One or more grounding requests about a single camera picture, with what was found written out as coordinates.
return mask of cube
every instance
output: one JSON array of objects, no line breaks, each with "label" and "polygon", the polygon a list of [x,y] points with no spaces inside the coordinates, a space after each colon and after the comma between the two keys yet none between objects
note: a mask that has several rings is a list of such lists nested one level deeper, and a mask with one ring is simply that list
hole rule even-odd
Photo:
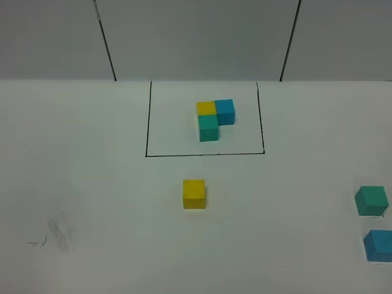
[{"label": "cube", "polygon": [[184,209],[206,208],[206,187],[204,179],[185,179],[183,182]]},{"label": "cube", "polygon": [[216,115],[214,101],[209,102],[197,102],[197,115]]},{"label": "cube", "polygon": [[363,239],[370,262],[392,262],[392,231],[371,230]]},{"label": "cube", "polygon": [[198,117],[198,132],[200,142],[216,141],[219,139],[219,126],[216,115],[201,115]]},{"label": "cube", "polygon": [[381,216],[389,206],[384,187],[362,186],[355,195],[360,216]]},{"label": "cube", "polygon": [[215,100],[215,108],[218,125],[224,126],[226,124],[234,124],[235,110],[233,99]]}]

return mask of drawn square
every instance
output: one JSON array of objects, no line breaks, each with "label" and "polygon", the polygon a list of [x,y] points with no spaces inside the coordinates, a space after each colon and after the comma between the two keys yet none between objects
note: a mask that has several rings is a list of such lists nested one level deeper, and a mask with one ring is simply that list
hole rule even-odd
[{"label": "drawn square", "polygon": [[[234,101],[235,123],[200,142],[197,103],[225,99]],[[151,83],[146,157],[264,154],[259,100],[254,82]]]}]

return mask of smudge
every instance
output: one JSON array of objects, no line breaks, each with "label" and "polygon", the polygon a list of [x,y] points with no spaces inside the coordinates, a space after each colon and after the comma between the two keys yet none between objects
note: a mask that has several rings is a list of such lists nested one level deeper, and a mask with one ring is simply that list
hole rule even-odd
[{"label": "smudge", "polygon": [[61,252],[68,252],[74,236],[74,228],[70,225],[68,215],[62,211],[58,220],[49,220],[48,227],[53,235],[53,241]]}]

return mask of white wall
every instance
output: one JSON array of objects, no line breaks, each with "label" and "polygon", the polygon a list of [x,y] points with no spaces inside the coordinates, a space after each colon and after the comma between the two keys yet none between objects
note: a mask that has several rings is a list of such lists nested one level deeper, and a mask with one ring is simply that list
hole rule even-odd
[{"label": "white wall", "polygon": [[2,79],[113,79],[92,0],[1,0],[0,39]]},{"label": "white wall", "polygon": [[98,0],[120,80],[274,80],[297,0]]},{"label": "white wall", "polygon": [[391,83],[259,90],[265,155],[146,158],[149,83],[0,82],[2,293],[389,294],[361,239],[392,208],[364,219],[353,197],[391,202]]},{"label": "white wall", "polygon": [[303,0],[283,80],[392,80],[390,0]]}]

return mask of green cube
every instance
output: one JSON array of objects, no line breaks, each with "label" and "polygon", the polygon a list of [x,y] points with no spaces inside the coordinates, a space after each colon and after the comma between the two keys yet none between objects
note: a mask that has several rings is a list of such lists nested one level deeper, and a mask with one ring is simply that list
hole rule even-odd
[{"label": "green cube", "polygon": [[381,216],[389,206],[384,187],[362,186],[355,195],[360,216]]},{"label": "green cube", "polygon": [[200,142],[219,139],[218,118],[216,115],[199,115],[198,131]]}]

